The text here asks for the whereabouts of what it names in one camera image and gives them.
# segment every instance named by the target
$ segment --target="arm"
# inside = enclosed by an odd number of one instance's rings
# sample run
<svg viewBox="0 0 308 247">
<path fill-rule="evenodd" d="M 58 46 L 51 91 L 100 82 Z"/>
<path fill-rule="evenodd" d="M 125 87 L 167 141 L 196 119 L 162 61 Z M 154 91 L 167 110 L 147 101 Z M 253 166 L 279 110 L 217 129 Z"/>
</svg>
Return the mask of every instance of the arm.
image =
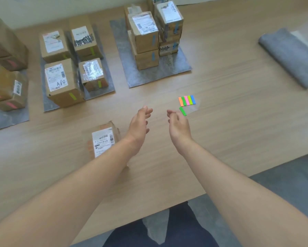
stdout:
<svg viewBox="0 0 308 247">
<path fill-rule="evenodd" d="M 308 246 L 308 217 L 219 161 L 193 141 L 180 112 L 167 112 L 173 144 L 244 247 Z"/>
<path fill-rule="evenodd" d="M 124 139 L 6 217 L 0 223 L 0 246 L 69 246 L 127 162 L 139 152 L 152 111 L 140 109 Z"/>
</svg>

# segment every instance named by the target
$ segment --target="wooden table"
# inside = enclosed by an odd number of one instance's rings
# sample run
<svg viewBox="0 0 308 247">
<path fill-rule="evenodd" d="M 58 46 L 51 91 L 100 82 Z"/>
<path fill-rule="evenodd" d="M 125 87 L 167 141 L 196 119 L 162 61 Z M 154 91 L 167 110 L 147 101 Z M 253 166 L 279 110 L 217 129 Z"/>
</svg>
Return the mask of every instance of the wooden table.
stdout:
<svg viewBox="0 0 308 247">
<path fill-rule="evenodd" d="M 74 243 L 204 194 L 168 133 L 166 110 L 178 107 L 180 95 L 201 99 L 188 116 L 194 139 L 246 175 L 308 153 L 308 91 L 257 44 L 263 33 L 303 24 L 308 0 L 220 0 L 180 10 L 191 73 L 129 89 L 109 25 L 123 8 L 94 13 L 116 93 L 49 113 L 38 33 L 67 30 L 68 22 L 18 31 L 30 49 L 30 121 L 0 130 L 0 219 L 88 161 L 82 130 L 112 120 L 125 135 L 144 104 L 154 108 L 151 132 Z"/>
</svg>

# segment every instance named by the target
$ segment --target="forearm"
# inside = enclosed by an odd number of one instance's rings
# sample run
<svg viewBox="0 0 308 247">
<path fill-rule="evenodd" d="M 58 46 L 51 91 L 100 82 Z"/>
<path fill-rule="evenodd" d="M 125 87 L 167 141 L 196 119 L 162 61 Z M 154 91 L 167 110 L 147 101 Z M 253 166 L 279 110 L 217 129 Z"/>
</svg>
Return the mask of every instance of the forearm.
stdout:
<svg viewBox="0 0 308 247">
<path fill-rule="evenodd" d="M 49 187 L 0 223 L 0 246 L 69 246 L 131 155 L 125 140 Z"/>
<path fill-rule="evenodd" d="M 308 218 L 292 205 L 194 142 L 181 152 L 244 247 L 308 246 Z"/>
</svg>

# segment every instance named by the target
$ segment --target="hand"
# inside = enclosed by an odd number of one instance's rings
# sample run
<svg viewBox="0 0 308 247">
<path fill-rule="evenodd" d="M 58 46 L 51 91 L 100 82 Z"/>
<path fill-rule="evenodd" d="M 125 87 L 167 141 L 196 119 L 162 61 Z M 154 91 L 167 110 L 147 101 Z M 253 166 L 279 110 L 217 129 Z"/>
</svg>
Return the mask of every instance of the hand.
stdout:
<svg viewBox="0 0 308 247">
<path fill-rule="evenodd" d="M 171 140 L 178 153 L 182 155 L 183 149 L 193 141 L 188 119 L 179 111 L 167 110 L 167 113 L 170 118 L 168 122 Z"/>
<path fill-rule="evenodd" d="M 149 132 L 149 128 L 147 128 L 148 121 L 146 119 L 151 116 L 152 112 L 152 108 L 144 106 L 131 120 L 125 140 L 131 145 L 133 156 L 140 151 L 141 146 L 144 144 L 145 136 Z"/>
</svg>

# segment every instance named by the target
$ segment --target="gray folded cloth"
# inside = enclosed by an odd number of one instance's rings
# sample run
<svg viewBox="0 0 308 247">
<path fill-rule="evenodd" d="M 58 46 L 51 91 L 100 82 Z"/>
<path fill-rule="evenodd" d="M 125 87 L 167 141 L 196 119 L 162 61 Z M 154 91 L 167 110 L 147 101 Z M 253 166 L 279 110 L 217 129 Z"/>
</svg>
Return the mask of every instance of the gray folded cloth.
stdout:
<svg viewBox="0 0 308 247">
<path fill-rule="evenodd" d="M 298 83 L 308 89 L 308 46 L 281 28 L 272 34 L 264 34 L 259 44 L 285 68 Z"/>
</svg>

